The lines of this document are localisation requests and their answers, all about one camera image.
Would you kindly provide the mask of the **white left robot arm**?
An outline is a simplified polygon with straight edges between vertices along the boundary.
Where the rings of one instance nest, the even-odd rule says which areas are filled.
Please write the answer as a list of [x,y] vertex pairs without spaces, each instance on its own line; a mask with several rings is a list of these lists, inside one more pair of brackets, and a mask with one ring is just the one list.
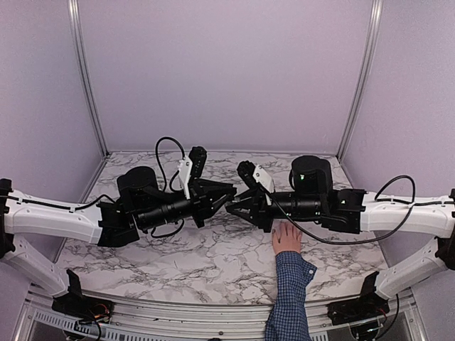
[[55,267],[30,247],[25,234],[79,239],[99,247],[123,247],[165,224],[190,217],[204,227],[220,208],[233,199],[234,185],[203,179],[207,152],[196,146],[184,154],[177,176],[181,191],[160,190],[154,170],[137,166],[117,179],[119,198],[107,195],[88,204],[44,202],[12,188],[1,179],[1,261],[20,271],[62,303],[75,316],[90,309],[80,280],[72,271]]

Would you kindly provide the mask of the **blue checkered sleeve forearm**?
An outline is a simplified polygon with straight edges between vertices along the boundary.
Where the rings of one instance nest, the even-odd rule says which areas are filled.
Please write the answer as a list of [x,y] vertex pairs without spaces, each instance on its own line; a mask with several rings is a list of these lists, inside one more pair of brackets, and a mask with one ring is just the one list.
[[277,299],[266,322],[265,340],[310,340],[306,287],[317,268],[295,251],[276,255]]

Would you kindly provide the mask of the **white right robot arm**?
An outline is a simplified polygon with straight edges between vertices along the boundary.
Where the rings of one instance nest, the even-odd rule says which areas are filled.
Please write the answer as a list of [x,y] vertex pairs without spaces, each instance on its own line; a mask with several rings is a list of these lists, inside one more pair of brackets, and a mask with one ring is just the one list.
[[314,222],[332,232],[360,234],[382,231],[429,234],[432,239],[418,252],[363,282],[352,311],[367,318],[400,291],[434,275],[454,269],[454,195],[395,197],[362,189],[336,190],[330,163],[316,156],[300,156],[291,163],[290,192],[277,192],[270,174],[261,166],[243,161],[237,173],[248,189],[227,205],[228,213],[264,232],[275,219]]

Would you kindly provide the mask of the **person's hand with long nails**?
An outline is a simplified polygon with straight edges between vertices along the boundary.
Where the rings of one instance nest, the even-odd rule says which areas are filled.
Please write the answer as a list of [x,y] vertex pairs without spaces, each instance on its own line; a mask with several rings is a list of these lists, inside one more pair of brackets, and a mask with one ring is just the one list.
[[272,232],[272,248],[277,256],[283,252],[301,253],[302,233],[290,222],[280,222]]

